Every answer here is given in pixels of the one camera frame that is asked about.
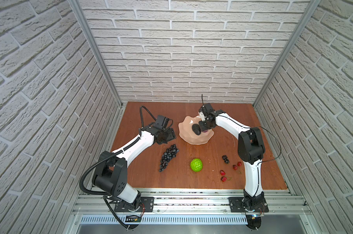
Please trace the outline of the dark fake avocado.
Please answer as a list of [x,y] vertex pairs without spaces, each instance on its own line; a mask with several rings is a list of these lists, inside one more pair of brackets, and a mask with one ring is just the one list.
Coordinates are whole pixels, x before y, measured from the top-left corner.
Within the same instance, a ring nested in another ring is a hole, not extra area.
[[192,125],[192,131],[197,135],[201,135],[201,128],[200,128],[200,125],[199,124],[193,124]]

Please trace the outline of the dark grape bunch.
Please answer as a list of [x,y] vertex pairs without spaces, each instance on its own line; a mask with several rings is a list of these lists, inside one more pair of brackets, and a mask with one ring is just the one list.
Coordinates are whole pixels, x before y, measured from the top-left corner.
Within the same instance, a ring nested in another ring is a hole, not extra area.
[[175,144],[166,149],[160,160],[159,172],[162,172],[166,169],[170,161],[176,157],[178,152],[179,149]]

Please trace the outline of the pink wavy fruit bowl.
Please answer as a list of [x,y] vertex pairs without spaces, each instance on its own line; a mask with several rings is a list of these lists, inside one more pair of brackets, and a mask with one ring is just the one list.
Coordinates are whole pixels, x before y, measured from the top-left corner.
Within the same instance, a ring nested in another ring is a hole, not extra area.
[[202,131],[199,126],[200,116],[187,116],[183,122],[178,124],[179,136],[191,145],[202,145],[207,143],[214,135],[213,130]]

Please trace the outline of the small dark berry cluster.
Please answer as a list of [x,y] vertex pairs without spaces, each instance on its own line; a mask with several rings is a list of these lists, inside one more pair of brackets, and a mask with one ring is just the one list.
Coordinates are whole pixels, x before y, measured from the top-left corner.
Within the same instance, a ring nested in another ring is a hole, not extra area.
[[224,160],[224,162],[225,162],[226,164],[229,164],[229,163],[230,163],[230,161],[229,161],[229,159],[228,159],[228,157],[227,157],[226,155],[223,155],[223,156],[222,156],[222,159]]

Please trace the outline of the green bumpy fake fruit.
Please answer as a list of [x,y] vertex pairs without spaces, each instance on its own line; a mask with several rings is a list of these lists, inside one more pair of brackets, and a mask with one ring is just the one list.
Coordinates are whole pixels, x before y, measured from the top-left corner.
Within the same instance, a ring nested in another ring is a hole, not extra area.
[[201,159],[193,159],[190,162],[190,168],[194,171],[194,172],[200,172],[203,169],[203,163]]

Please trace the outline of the red cherry pair front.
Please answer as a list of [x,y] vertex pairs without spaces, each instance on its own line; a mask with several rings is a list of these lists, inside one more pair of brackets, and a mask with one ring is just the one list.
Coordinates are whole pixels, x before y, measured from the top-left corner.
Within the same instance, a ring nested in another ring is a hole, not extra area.
[[221,175],[221,181],[225,182],[225,181],[230,181],[232,179],[232,177],[228,176],[227,173],[223,170],[220,170],[220,175]]

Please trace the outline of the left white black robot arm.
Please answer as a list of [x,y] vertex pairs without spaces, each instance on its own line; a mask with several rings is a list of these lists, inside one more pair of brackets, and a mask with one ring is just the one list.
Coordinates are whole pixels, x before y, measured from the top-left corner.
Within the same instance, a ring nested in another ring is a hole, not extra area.
[[174,129],[170,127],[159,129],[147,126],[139,129],[139,134],[123,147],[101,153],[99,164],[93,169],[92,184],[104,191],[104,196],[119,199],[131,209],[137,209],[141,193],[127,182],[128,166],[155,143],[165,144],[175,138]]

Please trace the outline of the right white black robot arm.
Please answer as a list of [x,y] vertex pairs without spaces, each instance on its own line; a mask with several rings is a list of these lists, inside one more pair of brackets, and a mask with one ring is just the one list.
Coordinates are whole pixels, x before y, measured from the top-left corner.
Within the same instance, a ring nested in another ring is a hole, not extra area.
[[199,109],[199,126],[201,131],[219,126],[231,133],[238,140],[238,155],[244,162],[245,188],[243,207],[248,212],[255,211],[265,204],[265,196],[261,183],[261,164],[265,153],[265,145],[259,128],[246,126],[222,110],[214,110],[206,104]]

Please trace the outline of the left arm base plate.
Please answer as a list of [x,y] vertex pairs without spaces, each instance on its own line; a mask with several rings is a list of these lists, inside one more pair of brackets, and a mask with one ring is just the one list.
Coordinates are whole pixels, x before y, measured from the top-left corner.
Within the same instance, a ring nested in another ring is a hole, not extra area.
[[146,212],[151,213],[154,208],[154,197],[140,197],[135,199],[133,203],[119,201],[116,203],[115,212]]

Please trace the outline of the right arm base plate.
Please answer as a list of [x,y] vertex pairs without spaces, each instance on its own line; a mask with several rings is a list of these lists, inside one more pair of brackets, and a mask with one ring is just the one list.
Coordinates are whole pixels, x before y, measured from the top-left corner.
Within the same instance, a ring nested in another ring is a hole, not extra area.
[[259,196],[249,197],[230,197],[229,206],[232,213],[268,213],[269,208],[265,198]]

